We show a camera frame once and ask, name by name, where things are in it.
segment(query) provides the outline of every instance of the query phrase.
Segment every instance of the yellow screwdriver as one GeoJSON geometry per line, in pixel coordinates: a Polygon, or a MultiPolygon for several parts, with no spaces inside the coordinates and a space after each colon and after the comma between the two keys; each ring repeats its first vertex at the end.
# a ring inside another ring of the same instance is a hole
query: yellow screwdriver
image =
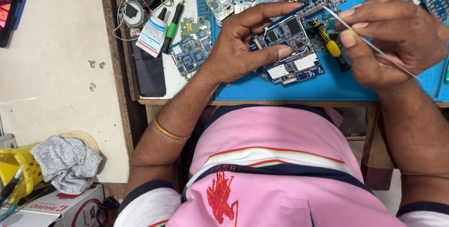
{"type": "Polygon", "coordinates": [[[326,34],[326,31],[324,30],[322,24],[317,22],[317,20],[315,19],[309,20],[308,23],[318,30],[318,33],[326,43],[327,50],[329,51],[330,54],[332,54],[332,56],[335,57],[335,59],[339,63],[341,71],[346,72],[349,69],[351,69],[351,65],[347,63],[346,60],[343,58],[343,56],[341,55],[340,48],[334,42],[334,40],[330,39],[330,37],[326,34]]]}

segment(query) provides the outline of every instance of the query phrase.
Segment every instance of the gray cloth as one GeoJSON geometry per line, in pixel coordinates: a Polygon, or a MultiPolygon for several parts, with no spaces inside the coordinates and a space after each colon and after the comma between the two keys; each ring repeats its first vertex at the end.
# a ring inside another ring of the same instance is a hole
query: gray cloth
{"type": "Polygon", "coordinates": [[[51,136],[30,150],[43,180],[64,194],[78,195],[90,187],[102,158],[81,139],[51,136]]]}

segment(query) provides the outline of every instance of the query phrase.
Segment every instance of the hand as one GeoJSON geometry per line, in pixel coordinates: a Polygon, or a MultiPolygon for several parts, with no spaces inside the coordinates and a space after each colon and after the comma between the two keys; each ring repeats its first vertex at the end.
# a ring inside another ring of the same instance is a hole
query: hand
{"type": "MultiPolygon", "coordinates": [[[[412,1],[368,0],[339,16],[359,35],[373,38],[372,44],[414,75],[448,55],[449,27],[412,1]]],[[[341,40],[360,84],[376,90],[395,89],[412,78],[390,60],[374,54],[356,33],[345,30],[341,40]]]]}
{"type": "Polygon", "coordinates": [[[252,70],[291,54],[287,45],[274,45],[250,52],[248,42],[253,33],[262,30],[272,21],[270,17],[286,15],[302,6],[298,3],[261,3],[227,17],[209,57],[198,70],[212,83],[231,82],[252,70]]]}

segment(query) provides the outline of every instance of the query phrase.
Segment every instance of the wrist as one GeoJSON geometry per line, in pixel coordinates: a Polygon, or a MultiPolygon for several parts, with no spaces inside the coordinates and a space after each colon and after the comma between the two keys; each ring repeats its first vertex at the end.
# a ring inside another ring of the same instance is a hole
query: wrist
{"type": "Polygon", "coordinates": [[[205,88],[209,89],[216,89],[221,82],[216,82],[213,80],[213,77],[207,75],[204,73],[204,70],[201,70],[201,68],[195,73],[195,75],[192,77],[190,81],[194,81],[195,83],[199,84],[200,86],[203,86],[205,88]]]}
{"type": "Polygon", "coordinates": [[[375,88],[377,95],[379,97],[391,94],[400,94],[403,92],[407,92],[409,89],[418,86],[418,83],[414,79],[410,79],[402,84],[395,86],[387,86],[381,88],[375,88]]]}

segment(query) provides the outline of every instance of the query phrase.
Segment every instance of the gold bangle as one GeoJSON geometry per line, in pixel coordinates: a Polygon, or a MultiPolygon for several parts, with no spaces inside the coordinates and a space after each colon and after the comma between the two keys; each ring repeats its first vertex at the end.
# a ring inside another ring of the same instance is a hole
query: gold bangle
{"type": "Polygon", "coordinates": [[[154,116],[153,122],[154,122],[154,125],[156,126],[156,128],[158,128],[158,130],[160,130],[162,133],[164,133],[165,135],[167,135],[170,138],[177,139],[177,140],[185,140],[187,138],[190,138],[190,136],[192,136],[192,134],[190,134],[187,137],[179,137],[177,135],[171,134],[170,132],[168,132],[166,129],[162,128],[162,126],[159,125],[159,123],[158,123],[158,115],[154,116]]]}

